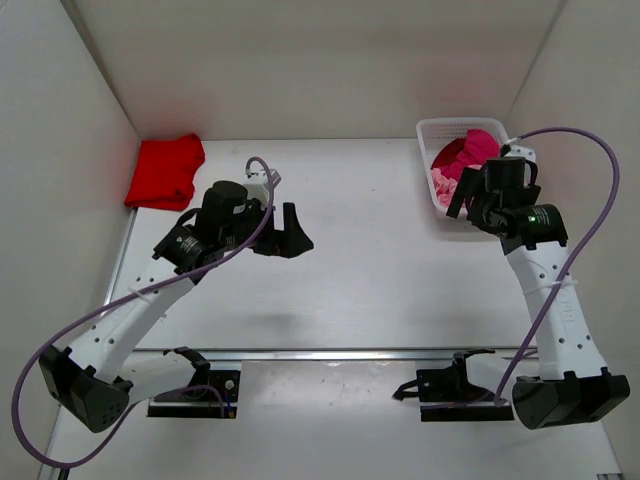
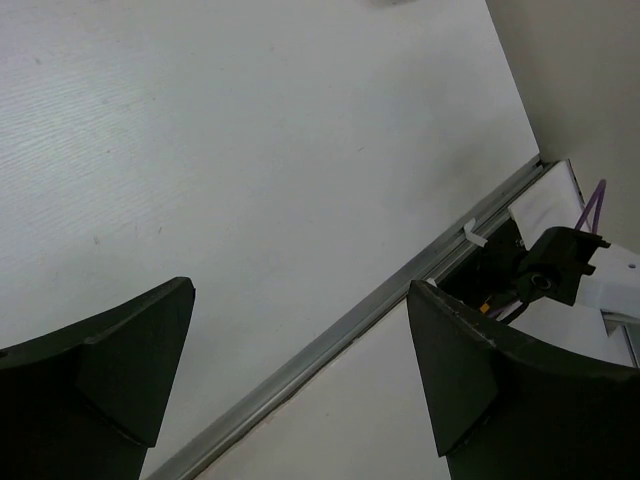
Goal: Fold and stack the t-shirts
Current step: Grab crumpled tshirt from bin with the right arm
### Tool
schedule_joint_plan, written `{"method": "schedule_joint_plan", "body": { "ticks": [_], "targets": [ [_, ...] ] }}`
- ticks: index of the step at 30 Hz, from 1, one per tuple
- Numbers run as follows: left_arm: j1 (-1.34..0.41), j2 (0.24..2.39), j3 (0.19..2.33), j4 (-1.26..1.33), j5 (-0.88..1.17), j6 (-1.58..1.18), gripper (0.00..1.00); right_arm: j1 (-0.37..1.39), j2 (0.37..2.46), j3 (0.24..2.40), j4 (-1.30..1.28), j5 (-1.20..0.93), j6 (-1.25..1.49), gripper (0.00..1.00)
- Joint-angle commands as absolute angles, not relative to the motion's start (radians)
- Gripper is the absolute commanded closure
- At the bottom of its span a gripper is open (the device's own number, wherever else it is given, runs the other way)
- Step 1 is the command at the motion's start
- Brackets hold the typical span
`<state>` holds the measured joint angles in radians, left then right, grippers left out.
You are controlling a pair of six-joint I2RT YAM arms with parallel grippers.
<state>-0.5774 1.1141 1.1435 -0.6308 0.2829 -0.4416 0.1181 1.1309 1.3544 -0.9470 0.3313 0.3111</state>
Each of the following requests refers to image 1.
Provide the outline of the light pink polo shirt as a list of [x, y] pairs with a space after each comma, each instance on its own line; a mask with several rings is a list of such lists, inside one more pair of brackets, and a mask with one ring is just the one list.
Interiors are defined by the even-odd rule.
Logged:
[[432, 168], [431, 176], [435, 187], [436, 197], [440, 205], [448, 208], [462, 175], [462, 169], [455, 168]]

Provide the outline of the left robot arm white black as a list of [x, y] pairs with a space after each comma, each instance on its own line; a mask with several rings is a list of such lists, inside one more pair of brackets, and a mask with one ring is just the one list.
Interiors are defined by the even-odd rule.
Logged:
[[127, 358], [167, 310], [205, 276], [203, 267], [247, 245], [264, 256], [295, 258], [313, 249], [292, 202], [282, 206], [276, 229], [268, 186], [217, 181], [200, 207], [184, 212], [154, 247], [147, 270], [129, 290], [131, 301], [107, 312], [63, 349], [47, 347], [38, 358], [47, 389], [93, 433], [111, 427], [137, 400], [178, 389], [197, 398], [208, 389], [208, 361], [187, 347], [159, 361], [127, 366]]

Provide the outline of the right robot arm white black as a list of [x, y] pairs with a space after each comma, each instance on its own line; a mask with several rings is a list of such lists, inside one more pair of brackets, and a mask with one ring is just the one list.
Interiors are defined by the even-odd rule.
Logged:
[[490, 349], [457, 352], [450, 366], [417, 373], [424, 422], [517, 420], [529, 430], [594, 423], [630, 395], [595, 345], [570, 274], [574, 252], [562, 215], [540, 204], [536, 164], [522, 157], [465, 168], [447, 210], [496, 236], [516, 275], [537, 346], [538, 371], [523, 373]]

